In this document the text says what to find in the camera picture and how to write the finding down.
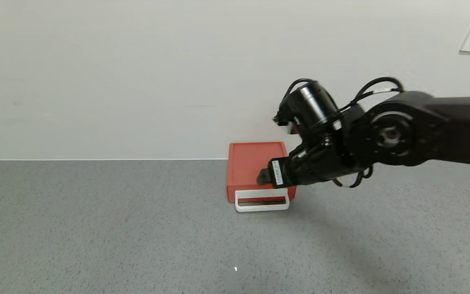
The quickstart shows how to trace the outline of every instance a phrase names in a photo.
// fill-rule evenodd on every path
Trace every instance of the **black cable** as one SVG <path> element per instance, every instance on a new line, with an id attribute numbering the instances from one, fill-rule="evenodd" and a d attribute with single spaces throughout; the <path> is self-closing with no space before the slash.
<path id="1" fill-rule="evenodd" d="M 362 183 L 362 177 L 364 177 L 364 172 L 361 171 L 360 173 L 357 173 L 357 177 L 355 179 L 355 182 L 351 186 L 344 186 L 338 179 L 333 179 L 332 181 L 337 185 L 338 187 L 345 187 L 345 188 L 355 188 Z"/>
<path id="2" fill-rule="evenodd" d="M 371 164 L 367 168 L 367 173 L 364 175 L 364 178 L 371 178 L 372 175 L 373 175 L 373 165 Z"/>
<path id="3" fill-rule="evenodd" d="M 386 89 L 386 91 L 369 91 L 367 93 L 364 93 L 364 91 L 367 90 L 369 87 L 371 87 L 375 84 L 378 84 L 379 82 L 392 82 L 393 84 L 395 84 L 397 86 L 397 88 Z M 342 111 L 346 110 L 347 108 L 349 108 L 351 106 L 354 106 L 356 103 L 358 103 L 358 101 L 360 101 L 360 100 L 362 100 L 366 97 L 369 97 L 370 95 L 378 94 L 378 93 L 388 93 L 388 92 L 402 93 L 404 91 L 405 90 L 403 89 L 403 85 L 401 84 L 401 82 L 399 80 L 395 79 L 395 78 L 391 78 L 391 77 L 388 77 L 388 76 L 384 76 L 382 78 L 375 78 L 371 82 L 368 82 L 366 85 L 364 85 L 364 87 L 362 87 L 362 89 L 360 89 L 360 91 L 358 91 L 357 95 L 355 96 L 355 98 L 353 100 L 351 100 L 351 102 L 347 103 L 346 106 L 344 106 L 342 108 L 339 108 L 334 115 L 331 115 L 330 117 L 328 117 L 327 123 L 334 123 L 337 119 L 341 118 Z"/>
<path id="4" fill-rule="evenodd" d="M 375 90 L 375 91 L 369 91 L 367 93 L 364 93 L 364 91 L 369 89 L 371 86 L 378 84 L 379 82 L 392 82 L 393 84 L 395 84 L 397 86 L 397 88 L 384 89 L 383 91 Z M 341 118 L 343 111 L 345 111 L 349 107 L 354 106 L 355 104 L 358 103 L 358 101 L 360 101 L 360 100 L 362 100 L 366 97 L 369 97 L 370 95 L 378 94 L 378 93 L 388 93 L 388 92 L 393 92 L 393 91 L 399 92 L 399 93 L 404 92 L 403 85 L 401 84 L 401 82 L 399 80 L 397 80 L 395 78 L 388 77 L 388 76 L 384 76 L 382 78 L 375 78 L 371 82 L 368 82 L 366 85 L 364 85 L 364 87 L 362 87 L 362 89 L 360 89 L 360 91 L 358 91 L 357 95 L 355 96 L 355 98 L 353 100 L 351 100 L 351 102 L 349 102 L 346 106 L 344 106 L 342 108 L 339 108 L 334 115 L 328 117 L 327 122 L 328 123 L 334 123 L 334 121 Z M 372 175 L 373 175 L 373 165 L 371 165 L 367 168 L 367 173 L 365 175 L 364 175 L 364 171 L 361 171 L 361 172 L 357 173 L 357 178 L 355 179 L 355 182 L 351 186 L 348 186 L 347 188 L 358 187 L 360 185 L 360 183 L 362 183 L 362 178 L 368 179 L 368 178 L 371 178 Z M 338 179 L 333 179 L 333 182 L 338 187 L 343 187 L 342 183 Z"/>
<path id="5" fill-rule="evenodd" d="M 282 98 L 282 100 L 284 100 L 289 95 L 289 93 L 291 93 L 291 90 L 293 90 L 293 87 L 295 87 L 295 85 L 299 84 L 300 82 L 313 82 L 313 80 L 311 78 L 299 78 L 298 80 L 295 80 L 291 84 L 291 86 L 289 86 L 289 88 L 286 91 L 286 94 L 284 95 L 284 98 Z"/>

